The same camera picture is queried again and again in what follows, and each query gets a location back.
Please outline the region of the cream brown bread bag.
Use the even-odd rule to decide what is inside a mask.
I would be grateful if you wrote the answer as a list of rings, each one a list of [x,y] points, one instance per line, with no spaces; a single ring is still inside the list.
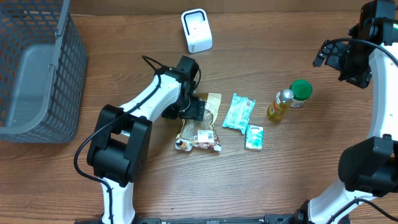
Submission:
[[[222,147],[214,124],[218,117],[222,95],[200,93],[198,96],[205,101],[203,121],[183,119],[181,131],[176,137],[175,148],[187,152],[193,147],[220,152]]]

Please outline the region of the light teal snack packet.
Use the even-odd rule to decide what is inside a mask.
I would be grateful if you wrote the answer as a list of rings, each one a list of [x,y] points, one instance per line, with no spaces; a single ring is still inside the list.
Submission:
[[[255,100],[234,93],[222,127],[237,129],[245,134],[255,104]]]

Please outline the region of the green-capped white bottle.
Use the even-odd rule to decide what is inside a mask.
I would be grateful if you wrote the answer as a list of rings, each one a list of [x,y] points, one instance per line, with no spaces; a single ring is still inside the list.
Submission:
[[[313,88],[309,81],[307,80],[296,80],[294,81],[290,89],[294,93],[292,98],[291,108],[299,108],[304,105],[304,103],[311,97]]]

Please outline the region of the small teal white box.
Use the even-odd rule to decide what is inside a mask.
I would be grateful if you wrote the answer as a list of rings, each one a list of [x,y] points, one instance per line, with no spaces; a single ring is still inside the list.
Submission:
[[[245,148],[261,151],[263,145],[264,128],[249,124],[246,128]]]

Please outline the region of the yellow Vim dish soap bottle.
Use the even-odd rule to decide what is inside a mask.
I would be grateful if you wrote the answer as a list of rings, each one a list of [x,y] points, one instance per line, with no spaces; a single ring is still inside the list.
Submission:
[[[268,119],[275,123],[280,122],[283,115],[290,108],[293,97],[294,93],[289,88],[279,91],[267,109]]]

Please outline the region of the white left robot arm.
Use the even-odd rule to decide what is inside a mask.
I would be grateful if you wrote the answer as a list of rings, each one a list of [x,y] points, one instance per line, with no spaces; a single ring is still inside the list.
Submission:
[[[152,124],[158,118],[202,121],[205,102],[194,96],[201,75],[197,62],[183,56],[168,67],[143,56],[154,70],[150,85],[120,107],[106,105],[82,146],[89,145],[86,162],[93,168],[91,180],[103,190],[104,212],[98,223],[134,223],[134,182],[143,169]]]

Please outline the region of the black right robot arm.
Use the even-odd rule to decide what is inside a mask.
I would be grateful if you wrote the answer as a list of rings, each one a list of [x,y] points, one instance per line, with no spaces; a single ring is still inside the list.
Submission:
[[[339,80],[373,86],[373,112],[365,140],[343,151],[336,179],[307,200],[292,223],[338,223],[362,203],[397,192],[397,19],[395,1],[361,8],[347,38],[324,41],[313,65],[328,65]]]

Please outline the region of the white barcode scanner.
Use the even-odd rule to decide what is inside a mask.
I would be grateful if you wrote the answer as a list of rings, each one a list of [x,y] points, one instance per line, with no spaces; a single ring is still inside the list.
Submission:
[[[191,54],[212,48],[213,37],[208,16],[204,9],[197,8],[183,12],[181,22],[187,49]]]

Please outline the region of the dark grey plastic basket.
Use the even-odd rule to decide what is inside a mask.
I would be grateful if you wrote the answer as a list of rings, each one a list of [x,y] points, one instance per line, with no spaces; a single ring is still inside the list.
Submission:
[[[71,142],[87,63],[69,1],[1,1],[1,140]]]

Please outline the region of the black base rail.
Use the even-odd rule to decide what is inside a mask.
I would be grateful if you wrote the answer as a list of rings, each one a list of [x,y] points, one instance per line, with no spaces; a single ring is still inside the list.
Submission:
[[[293,224],[307,223],[302,214],[270,214],[263,217],[235,218],[136,218],[134,224]]]

